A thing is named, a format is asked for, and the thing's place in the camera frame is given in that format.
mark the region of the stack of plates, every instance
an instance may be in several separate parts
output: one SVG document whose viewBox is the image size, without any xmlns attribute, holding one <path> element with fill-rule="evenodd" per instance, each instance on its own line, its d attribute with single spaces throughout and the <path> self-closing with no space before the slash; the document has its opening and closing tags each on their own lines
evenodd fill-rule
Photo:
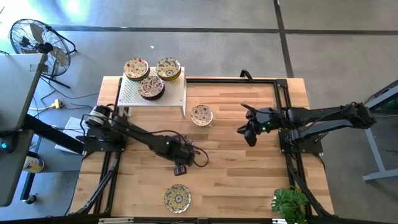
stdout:
<svg viewBox="0 0 398 224">
<path fill-rule="evenodd" d="M 124 74 L 132 81 L 141 81 L 148 77 L 150 68 L 142 58 L 132 58 L 124 64 Z"/>
<path fill-rule="evenodd" d="M 156 73 L 165 81 L 174 80 L 181 74 L 181 64 L 175 58 L 163 58 L 156 64 Z"/>
<path fill-rule="evenodd" d="M 139 84 L 138 92 L 145 100 L 157 100 L 165 92 L 163 80 L 156 76 L 149 76 Z"/>
</svg>

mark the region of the white perforated shelf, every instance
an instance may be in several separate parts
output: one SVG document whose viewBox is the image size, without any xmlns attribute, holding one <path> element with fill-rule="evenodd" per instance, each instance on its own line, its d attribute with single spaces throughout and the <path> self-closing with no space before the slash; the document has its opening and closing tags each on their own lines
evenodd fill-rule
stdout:
<svg viewBox="0 0 398 224">
<path fill-rule="evenodd" d="M 150 68 L 150 76 L 156 76 L 155 67 Z M 138 93 L 140 82 L 134 82 L 123 74 L 122 85 L 120 88 L 118 106 L 175 106 L 180 107 L 183 117 L 185 117 L 185 101 L 187 99 L 187 81 L 185 80 L 185 68 L 181 68 L 181 74 L 172 81 L 164 81 L 165 92 L 157 100 L 145 100 Z"/>
</svg>

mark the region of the fan guard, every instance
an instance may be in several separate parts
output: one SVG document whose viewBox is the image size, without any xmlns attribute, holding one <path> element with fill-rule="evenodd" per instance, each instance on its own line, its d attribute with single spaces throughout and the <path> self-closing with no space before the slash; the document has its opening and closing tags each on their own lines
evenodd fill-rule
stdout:
<svg viewBox="0 0 398 224">
<path fill-rule="evenodd" d="M 15 22 L 9 34 L 12 48 L 17 54 L 42 53 L 48 56 L 48 69 L 43 75 L 51 77 L 64 74 L 70 65 L 70 51 L 63 37 L 49 25 L 33 20 Z"/>
</svg>

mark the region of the fan stand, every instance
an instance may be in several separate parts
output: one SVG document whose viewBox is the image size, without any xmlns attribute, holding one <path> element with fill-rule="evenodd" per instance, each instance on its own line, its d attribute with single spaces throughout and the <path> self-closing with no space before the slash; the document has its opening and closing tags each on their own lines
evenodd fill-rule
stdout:
<svg viewBox="0 0 398 224">
<path fill-rule="evenodd" d="M 59 34 L 59 33 L 58 33 L 55 29 L 53 29 L 52 27 L 48 26 L 47 28 L 48 28 L 48 29 L 51 29 L 51 31 L 52 31 L 53 33 L 57 34 L 59 37 L 61 37 L 62 39 L 66 40 L 67 42 L 69 42 L 70 44 L 72 44 L 73 50 L 72 50 L 71 52 L 67 53 L 67 54 L 71 54 L 71 53 L 77 52 L 77 50 L 76 50 L 76 45 L 75 45 L 72 41 L 68 40 L 66 37 L 64 37 L 63 35 Z M 54 83 L 56 83 L 56 84 L 58 84 L 58 85 L 64 86 L 64 87 L 66 87 L 66 88 L 70 88 L 70 86 L 68 86 L 68 85 L 66 85 L 66 84 L 64 84 L 64 83 L 62 83 L 62 82 L 60 82 L 60 81 L 56 81 L 56 80 L 54 79 L 54 77 L 56 77 L 56 76 L 54 75 L 54 68 L 52 69 L 52 72 L 51 72 L 50 77 L 48 77 L 48 76 L 46 76 L 46 75 L 40 75 L 40 76 L 41 76 L 42 78 L 47 79 L 48 81 L 52 81 L 52 82 L 54 82 Z"/>
</svg>

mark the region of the desk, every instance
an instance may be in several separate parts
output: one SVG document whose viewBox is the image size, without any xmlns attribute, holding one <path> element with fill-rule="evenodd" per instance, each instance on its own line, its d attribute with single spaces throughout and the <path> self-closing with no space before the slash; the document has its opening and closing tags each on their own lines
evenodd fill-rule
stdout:
<svg viewBox="0 0 398 224">
<path fill-rule="evenodd" d="M 119 79 L 104 77 L 98 104 L 115 102 Z M 287 83 L 292 106 L 308 108 L 303 79 L 288 78 Z M 255 147 L 249 147 L 243 136 L 236 133 L 236 128 L 247 122 L 246 109 L 240 103 L 275 108 L 274 95 L 273 86 L 267 84 L 187 83 L 186 119 L 181 118 L 176 108 L 135 108 L 130 122 L 148 131 L 172 129 L 188 134 L 194 144 L 206 150 L 210 163 L 204 168 L 188 167 L 188 174 L 175 177 L 173 162 L 129 140 L 121 156 L 111 216 L 279 217 L 271 211 L 273 192 L 287 189 L 289 180 L 285 157 L 279 152 L 277 131 L 258 136 Z M 189 119 L 191 109 L 198 104 L 208 105 L 215 114 L 208 127 L 195 126 Z M 83 161 L 71 212 L 81 208 L 97 187 L 103 157 L 104 153 L 94 152 Z M 309 189 L 333 213 L 321 162 L 311 154 L 302 157 Z M 191 206 L 181 214 L 173 214 L 164 206 L 165 190 L 173 184 L 186 185 L 192 194 Z M 107 195 L 105 189 L 102 209 Z"/>
</svg>

